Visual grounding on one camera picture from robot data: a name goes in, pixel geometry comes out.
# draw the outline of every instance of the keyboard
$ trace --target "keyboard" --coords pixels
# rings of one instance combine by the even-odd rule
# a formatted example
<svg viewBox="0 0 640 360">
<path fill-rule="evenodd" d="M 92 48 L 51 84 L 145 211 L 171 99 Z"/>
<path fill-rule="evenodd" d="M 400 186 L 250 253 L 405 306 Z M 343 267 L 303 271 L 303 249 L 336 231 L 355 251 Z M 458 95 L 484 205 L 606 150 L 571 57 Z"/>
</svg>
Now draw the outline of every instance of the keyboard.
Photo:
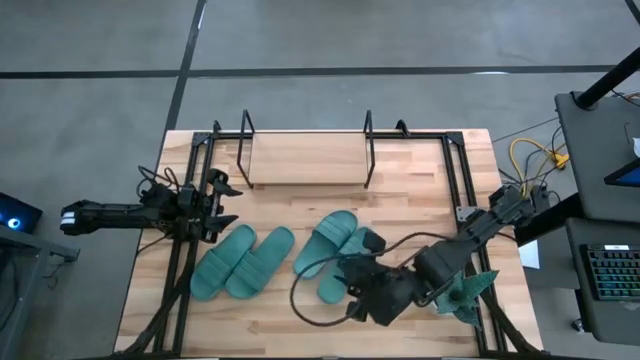
<svg viewBox="0 0 640 360">
<path fill-rule="evenodd" d="M 640 301 L 640 246 L 583 247 L 595 299 Z"/>
</svg>

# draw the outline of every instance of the black line on floor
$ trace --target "black line on floor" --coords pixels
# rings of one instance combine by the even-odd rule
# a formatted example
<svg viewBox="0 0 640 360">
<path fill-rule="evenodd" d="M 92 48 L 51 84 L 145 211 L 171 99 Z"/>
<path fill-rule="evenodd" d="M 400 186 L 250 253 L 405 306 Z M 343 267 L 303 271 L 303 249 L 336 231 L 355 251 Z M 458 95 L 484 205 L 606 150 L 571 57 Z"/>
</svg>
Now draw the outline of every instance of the black line on floor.
<svg viewBox="0 0 640 360">
<path fill-rule="evenodd" d="M 184 49 L 182 64 L 180 65 L 180 75 L 178 76 L 178 80 L 176 81 L 176 87 L 173 90 L 173 97 L 171 98 L 169 113 L 167 114 L 167 122 L 164 125 L 165 133 L 168 130 L 174 130 L 176 128 L 176 124 L 178 123 L 178 115 L 180 114 L 182 97 L 184 96 L 184 89 L 187 86 L 188 72 L 191 68 L 193 53 L 196 49 L 198 34 L 200 33 L 200 25 L 202 23 L 202 17 L 204 16 L 204 9 L 206 6 L 207 0 L 198 0 L 196 11 L 193 14 L 193 19 L 191 21 L 191 29 L 189 30 L 187 46 Z"/>
<path fill-rule="evenodd" d="M 559 74 L 608 72 L 615 65 L 550 66 L 425 66 L 425 67 L 336 67 L 202 69 L 189 71 L 190 78 L 285 77 L 285 76 L 361 76 L 361 75 L 459 75 L 459 74 Z"/>
<path fill-rule="evenodd" d="M 629 11 L 631 11 L 631 14 L 636 19 L 638 25 L 640 25 L 640 10 L 638 10 L 638 5 L 636 5 L 634 0 L 624 0 L 624 2 L 627 3 Z"/>
<path fill-rule="evenodd" d="M 144 79 L 178 77 L 178 70 L 16 71 L 0 72 L 0 79 Z"/>
</svg>

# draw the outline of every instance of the gray floor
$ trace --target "gray floor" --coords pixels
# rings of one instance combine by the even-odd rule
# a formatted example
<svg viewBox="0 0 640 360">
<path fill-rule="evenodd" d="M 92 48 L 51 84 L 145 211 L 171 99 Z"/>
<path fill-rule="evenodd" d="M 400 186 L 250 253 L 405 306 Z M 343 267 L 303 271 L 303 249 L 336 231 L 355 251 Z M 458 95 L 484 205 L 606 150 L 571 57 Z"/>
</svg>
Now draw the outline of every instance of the gray floor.
<svg viewBox="0 0 640 360">
<path fill-rule="evenodd" d="M 0 0 L 0 71 L 178 69 L 195 5 Z M 622 0 L 209 0 L 192 68 L 606 65 L 638 46 L 639 34 Z M 600 75 L 190 79 L 176 127 L 209 129 L 217 119 L 234 129 L 249 109 L 262 129 L 354 128 L 371 109 L 376 128 L 402 118 L 412 128 L 488 128 L 497 139 L 555 117 L 554 94 L 584 89 Z M 0 80 L 0 191 L 42 208 L 38 232 L 54 239 L 62 237 L 64 205 L 135 201 L 136 165 L 156 162 L 175 83 Z M 640 77 L 618 89 L 640 89 Z M 557 126 L 519 136 L 546 144 Z M 510 173 L 513 138 L 494 144 Z M 518 147 L 518 160 L 531 150 Z M 547 180 L 562 197 L 575 191 L 570 168 Z M 54 290 L 43 281 L 21 358 L 111 351 L 137 237 L 100 231 L 73 238 L 81 257 L 63 268 Z M 638 358 L 640 348 L 575 334 L 571 290 L 543 286 L 535 271 L 527 276 L 547 350 Z"/>
</svg>

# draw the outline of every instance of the green slide sandal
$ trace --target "green slide sandal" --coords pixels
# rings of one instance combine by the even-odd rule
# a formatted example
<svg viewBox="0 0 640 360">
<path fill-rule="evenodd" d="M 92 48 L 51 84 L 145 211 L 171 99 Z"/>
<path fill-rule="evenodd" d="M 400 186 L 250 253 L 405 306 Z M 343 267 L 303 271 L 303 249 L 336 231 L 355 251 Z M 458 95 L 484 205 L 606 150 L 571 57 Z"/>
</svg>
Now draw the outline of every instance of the green slide sandal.
<svg viewBox="0 0 640 360">
<path fill-rule="evenodd" d="M 213 299 L 255 242 L 256 231 L 249 225 L 240 225 L 218 246 L 208 250 L 191 276 L 191 295 L 200 301 Z"/>
<path fill-rule="evenodd" d="M 327 215 L 311 233 L 309 241 L 293 263 L 296 274 L 311 263 L 335 255 L 347 239 L 358 227 L 358 219 L 346 210 L 332 212 Z M 316 276 L 324 264 L 318 264 L 302 274 L 303 279 Z"/>
<path fill-rule="evenodd" d="M 273 274 L 291 251 L 295 238 L 291 230 L 280 226 L 254 251 L 244 254 L 227 279 L 225 289 L 237 299 L 249 299 L 267 286 Z"/>
<path fill-rule="evenodd" d="M 363 245 L 364 235 L 369 231 L 368 228 L 362 227 L 351 235 L 344 245 L 338 250 L 339 254 L 368 254 L 369 249 Z M 329 271 L 324 278 L 320 281 L 317 294 L 322 301 L 327 304 L 337 304 L 347 293 L 347 287 L 336 279 L 334 276 L 344 276 L 344 273 L 338 267 L 337 261 L 333 261 L 330 265 Z"/>
</svg>

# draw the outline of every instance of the blue light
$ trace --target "blue light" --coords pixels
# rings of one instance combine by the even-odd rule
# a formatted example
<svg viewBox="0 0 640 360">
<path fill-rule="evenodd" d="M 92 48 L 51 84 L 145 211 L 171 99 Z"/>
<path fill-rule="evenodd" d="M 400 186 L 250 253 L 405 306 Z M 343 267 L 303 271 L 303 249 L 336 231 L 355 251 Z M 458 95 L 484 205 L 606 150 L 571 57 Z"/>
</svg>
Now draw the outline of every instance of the blue light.
<svg viewBox="0 0 640 360">
<path fill-rule="evenodd" d="M 7 222 L 7 225 L 9 225 L 10 229 L 17 229 L 20 227 L 20 219 L 17 218 L 11 218 L 9 219 L 9 221 Z"/>
</svg>

